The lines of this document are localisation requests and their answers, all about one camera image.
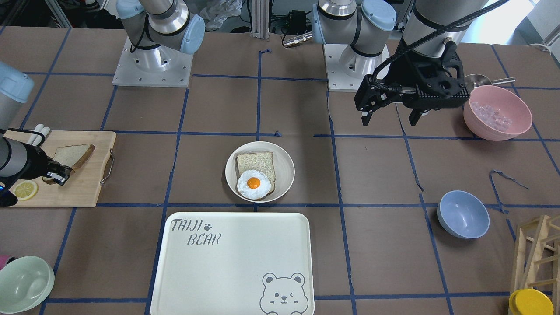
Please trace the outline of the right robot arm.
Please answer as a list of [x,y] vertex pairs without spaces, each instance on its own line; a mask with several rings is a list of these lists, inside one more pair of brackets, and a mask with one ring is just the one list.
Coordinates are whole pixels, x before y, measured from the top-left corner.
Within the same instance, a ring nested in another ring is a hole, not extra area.
[[[172,69],[172,60],[164,65],[162,52],[174,50],[184,55],[193,55],[200,48],[205,35],[204,18],[190,12],[183,0],[118,0],[115,4],[117,16],[131,42],[130,52],[138,60],[141,70],[148,70],[143,62],[155,53],[159,70]],[[1,134],[10,129],[10,124],[22,104],[28,101],[34,81],[25,73],[8,64],[1,64]],[[88,160],[95,150],[77,152],[74,146],[65,146],[55,151],[63,158],[57,161],[48,156],[40,146],[1,137],[1,206],[18,203],[14,184],[19,180],[31,181],[44,178],[47,184],[63,186],[70,176]]]

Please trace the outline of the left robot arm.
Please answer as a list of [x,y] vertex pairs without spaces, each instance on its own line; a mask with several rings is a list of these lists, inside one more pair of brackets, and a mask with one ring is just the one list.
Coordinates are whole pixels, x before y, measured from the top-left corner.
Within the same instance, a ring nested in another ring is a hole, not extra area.
[[396,24],[384,0],[319,0],[312,7],[312,36],[343,44],[346,72],[361,79],[354,96],[367,126],[372,114],[393,102],[411,109],[416,125],[431,110],[455,109],[469,97],[457,47],[484,0],[416,0],[396,51],[381,61]]

